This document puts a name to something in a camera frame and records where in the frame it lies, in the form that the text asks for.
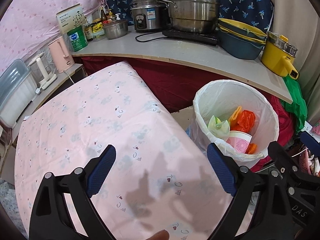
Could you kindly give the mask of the operator hand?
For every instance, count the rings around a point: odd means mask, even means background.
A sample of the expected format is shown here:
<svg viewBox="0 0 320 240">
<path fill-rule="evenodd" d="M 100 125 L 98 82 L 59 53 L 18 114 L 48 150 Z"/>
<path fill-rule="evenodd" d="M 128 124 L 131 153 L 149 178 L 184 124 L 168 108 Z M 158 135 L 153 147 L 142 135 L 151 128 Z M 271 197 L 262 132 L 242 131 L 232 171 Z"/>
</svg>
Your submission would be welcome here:
<svg viewBox="0 0 320 240">
<path fill-rule="evenodd" d="M 169 238 L 170 235 L 167 232 L 167 230 L 161 230 L 152 235 L 151 237 L 147 238 L 146 240 L 169 240 Z"/>
</svg>

